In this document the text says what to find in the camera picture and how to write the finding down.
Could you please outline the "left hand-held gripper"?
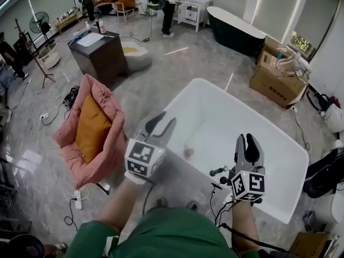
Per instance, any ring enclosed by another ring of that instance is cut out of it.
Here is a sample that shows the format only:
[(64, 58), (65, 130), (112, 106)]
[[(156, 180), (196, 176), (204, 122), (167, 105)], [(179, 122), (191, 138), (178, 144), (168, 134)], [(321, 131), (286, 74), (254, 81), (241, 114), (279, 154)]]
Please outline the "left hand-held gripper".
[(141, 177), (150, 177), (163, 161), (166, 145), (177, 124), (169, 121), (160, 135), (151, 135), (157, 124), (166, 115), (165, 111), (154, 111), (139, 123), (139, 133), (130, 138), (125, 153), (127, 171)]

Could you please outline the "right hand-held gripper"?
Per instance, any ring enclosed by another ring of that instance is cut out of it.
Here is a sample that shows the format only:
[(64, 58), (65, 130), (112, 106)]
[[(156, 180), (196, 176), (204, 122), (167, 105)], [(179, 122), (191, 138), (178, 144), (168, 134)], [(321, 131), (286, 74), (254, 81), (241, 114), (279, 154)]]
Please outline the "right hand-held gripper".
[[(264, 167), (264, 152), (258, 140), (250, 133), (240, 134), (236, 140), (234, 161), (237, 168), (252, 164), (254, 168)], [(231, 178), (235, 200), (254, 202), (266, 194), (266, 176), (262, 173), (241, 170)]]

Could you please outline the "white rectangular bathtub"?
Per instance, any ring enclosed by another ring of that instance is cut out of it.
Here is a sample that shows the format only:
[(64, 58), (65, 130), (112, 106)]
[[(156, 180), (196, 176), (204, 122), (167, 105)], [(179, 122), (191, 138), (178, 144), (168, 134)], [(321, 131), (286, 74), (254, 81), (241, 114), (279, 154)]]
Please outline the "white rectangular bathtub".
[[(307, 152), (265, 117), (207, 80), (192, 80), (166, 107), (166, 118), (177, 119), (167, 148), (198, 183), (233, 178), (228, 171), (212, 177), (211, 170), (233, 169), (237, 138), (252, 134), (264, 152), (266, 194), (257, 208), (282, 223), (289, 223), (297, 206), (309, 165)], [(195, 150), (186, 160), (184, 145)], [(232, 185), (222, 185), (221, 198), (233, 197)]]

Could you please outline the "person's left forearm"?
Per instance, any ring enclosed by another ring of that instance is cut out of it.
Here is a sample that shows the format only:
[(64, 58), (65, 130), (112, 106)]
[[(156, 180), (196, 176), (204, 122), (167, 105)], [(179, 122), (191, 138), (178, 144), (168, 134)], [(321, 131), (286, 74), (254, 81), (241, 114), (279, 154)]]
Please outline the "person's left forearm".
[(135, 202), (147, 183), (146, 179), (129, 171), (126, 171), (124, 176), (123, 181), (110, 195), (110, 199), (96, 217), (97, 221), (112, 227), (118, 234), (127, 224)]

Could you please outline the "dark green oval bathtub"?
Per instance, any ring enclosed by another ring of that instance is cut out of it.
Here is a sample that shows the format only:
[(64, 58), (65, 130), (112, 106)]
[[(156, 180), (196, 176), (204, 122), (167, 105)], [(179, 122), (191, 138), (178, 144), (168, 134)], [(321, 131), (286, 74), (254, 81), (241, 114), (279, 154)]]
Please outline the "dark green oval bathtub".
[(209, 6), (207, 13), (218, 43), (247, 56), (259, 53), (266, 38), (264, 33), (222, 8)]

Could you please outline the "black hand shower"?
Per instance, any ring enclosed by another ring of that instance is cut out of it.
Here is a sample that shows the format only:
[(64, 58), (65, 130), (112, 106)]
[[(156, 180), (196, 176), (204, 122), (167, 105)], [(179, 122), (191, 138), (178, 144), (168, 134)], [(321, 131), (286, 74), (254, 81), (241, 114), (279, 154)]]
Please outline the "black hand shower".
[(214, 177), (216, 176), (217, 174), (220, 174), (220, 173), (223, 173), (223, 172), (226, 172), (228, 170), (228, 167), (227, 166), (222, 166), (218, 169), (215, 169), (215, 170), (211, 170), (209, 175)]

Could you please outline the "orange cushion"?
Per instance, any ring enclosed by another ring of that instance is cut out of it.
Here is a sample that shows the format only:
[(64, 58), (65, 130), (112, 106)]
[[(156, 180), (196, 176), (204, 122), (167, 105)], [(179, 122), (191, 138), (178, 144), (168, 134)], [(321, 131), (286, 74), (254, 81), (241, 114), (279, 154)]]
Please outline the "orange cushion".
[(97, 104), (92, 94), (88, 94), (81, 108), (75, 138), (75, 142), (87, 164), (103, 151), (111, 127), (112, 122), (110, 119)]

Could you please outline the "large cardboard box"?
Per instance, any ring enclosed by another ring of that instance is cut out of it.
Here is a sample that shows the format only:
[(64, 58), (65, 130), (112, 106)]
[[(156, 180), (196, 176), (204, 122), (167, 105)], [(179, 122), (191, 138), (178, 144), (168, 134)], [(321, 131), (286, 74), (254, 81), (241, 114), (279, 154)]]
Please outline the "large cardboard box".
[(288, 109), (300, 101), (307, 89), (308, 79), (305, 76), (282, 76), (276, 68), (276, 62), (276, 57), (262, 50), (249, 86), (281, 107)]

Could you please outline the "dark wooden cabinet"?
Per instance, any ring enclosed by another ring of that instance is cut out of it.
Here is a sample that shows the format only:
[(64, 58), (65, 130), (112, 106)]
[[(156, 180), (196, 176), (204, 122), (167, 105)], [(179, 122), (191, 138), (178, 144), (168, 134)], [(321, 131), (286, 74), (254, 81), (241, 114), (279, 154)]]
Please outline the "dark wooden cabinet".
[[(96, 28), (82, 33), (99, 33)], [(89, 47), (83, 47), (74, 39), (69, 49), (83, 74), (89, 74), (108, 88), (112, 89), (121, 77), (129, 75), (128, 65), (118, 33), (106, 31), (104, 37)]]

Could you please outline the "red black vacuum cleaner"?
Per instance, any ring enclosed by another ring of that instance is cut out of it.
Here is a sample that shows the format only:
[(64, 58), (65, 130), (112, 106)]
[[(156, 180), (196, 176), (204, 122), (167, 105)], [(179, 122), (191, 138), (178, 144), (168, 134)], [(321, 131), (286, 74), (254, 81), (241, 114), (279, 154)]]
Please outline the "red black vacuum cleaner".
[(326, 94), (319, 94), (318, 92), (311, 94), (309, 91), (306, 93), (306, 96), (318, 113), (326, 112), (332, 104), (341, 108), (339, 100), (334, 96), (328, 97)]

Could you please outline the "grey cloth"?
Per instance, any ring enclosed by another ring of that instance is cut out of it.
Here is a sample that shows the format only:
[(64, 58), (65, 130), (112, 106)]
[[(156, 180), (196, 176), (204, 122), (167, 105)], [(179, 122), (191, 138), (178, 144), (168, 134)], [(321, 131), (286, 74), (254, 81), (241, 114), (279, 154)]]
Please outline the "grey cloth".
[(305, 211), (302, 219), (304, 223), (304, 228), (307, 232), (315, 232), (318, 229), (319, 223), (316, 219), (316, 213), (314, 211)]

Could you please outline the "white toilet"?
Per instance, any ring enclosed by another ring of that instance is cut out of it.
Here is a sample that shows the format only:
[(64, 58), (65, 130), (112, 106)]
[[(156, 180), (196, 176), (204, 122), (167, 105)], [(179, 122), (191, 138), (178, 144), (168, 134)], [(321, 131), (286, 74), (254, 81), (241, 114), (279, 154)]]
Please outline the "white toilet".
[(326, 223), (339, 224), (344, 218), (344, 196), (341, 193), (327, 195), (319, 204), (321, 218)]

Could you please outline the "long white power strip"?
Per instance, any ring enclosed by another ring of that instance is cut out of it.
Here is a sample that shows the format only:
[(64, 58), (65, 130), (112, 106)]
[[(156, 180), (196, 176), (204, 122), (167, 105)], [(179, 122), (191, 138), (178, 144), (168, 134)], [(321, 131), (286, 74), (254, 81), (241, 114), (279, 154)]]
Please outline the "long white power strip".
[(74, 191), (74, 201), (75, 201), (75, 208), (78, 210), (82, 210), (83, 209), (82, 194), (79, 190)]

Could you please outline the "white vanity cabinet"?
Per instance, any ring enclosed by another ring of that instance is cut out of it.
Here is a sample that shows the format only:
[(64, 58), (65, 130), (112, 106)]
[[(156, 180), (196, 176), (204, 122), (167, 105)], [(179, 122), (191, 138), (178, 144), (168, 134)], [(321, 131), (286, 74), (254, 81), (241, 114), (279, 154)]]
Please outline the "white vanity cabinet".
[(205, 27), (207, 21), (207, 7), (212, 0), (175, 0), (176, 8), (174, 20), (178, 24), (186, 23), (195, 27), (198, 32), (200, 27)]

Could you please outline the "black metal rack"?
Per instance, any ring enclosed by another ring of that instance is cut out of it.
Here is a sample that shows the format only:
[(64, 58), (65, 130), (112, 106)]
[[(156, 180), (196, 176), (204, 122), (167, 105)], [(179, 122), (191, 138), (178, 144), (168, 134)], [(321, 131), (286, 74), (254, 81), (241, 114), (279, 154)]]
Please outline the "black metal rack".
[(32, 222), (19, 212), (17, 189), (10, 182), (10, 162), (0, 157), (0, 237), (13, 238), (30, 232)]

